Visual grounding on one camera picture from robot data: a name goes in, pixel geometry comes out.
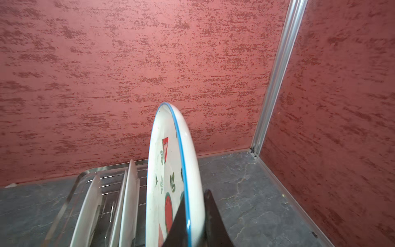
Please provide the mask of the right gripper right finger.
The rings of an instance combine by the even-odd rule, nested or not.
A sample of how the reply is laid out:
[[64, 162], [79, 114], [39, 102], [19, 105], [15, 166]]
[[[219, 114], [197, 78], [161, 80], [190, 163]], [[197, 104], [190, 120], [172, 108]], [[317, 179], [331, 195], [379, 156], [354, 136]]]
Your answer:
[[209, 189], [204, 192], [205, 233], [208, 247], [233, 247], [214, 197]]

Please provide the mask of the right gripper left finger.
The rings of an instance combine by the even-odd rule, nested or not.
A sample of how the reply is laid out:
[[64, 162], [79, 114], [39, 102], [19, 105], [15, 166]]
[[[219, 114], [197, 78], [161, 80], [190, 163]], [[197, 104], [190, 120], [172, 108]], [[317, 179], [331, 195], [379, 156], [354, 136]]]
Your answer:
[[163, 247], [187, 247], [188, 246], [188, 233], [186, 223], [186, 209], [185, 199], [182, 196], [181, 204], [178, 208], [174, 222], [170, 229]]

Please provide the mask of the watermelon plate blue rim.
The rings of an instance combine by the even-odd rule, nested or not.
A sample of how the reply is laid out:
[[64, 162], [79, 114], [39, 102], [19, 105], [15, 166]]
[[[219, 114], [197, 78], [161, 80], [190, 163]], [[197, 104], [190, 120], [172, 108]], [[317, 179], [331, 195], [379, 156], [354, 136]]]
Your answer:
[[162, 246], [180, 207], [186, 217], [186, 245], [201, 246], [205, 205], [194, 144], [181, 112], [170, 103], [162, 103], [155, 115], [149, 147], [147, 247]]

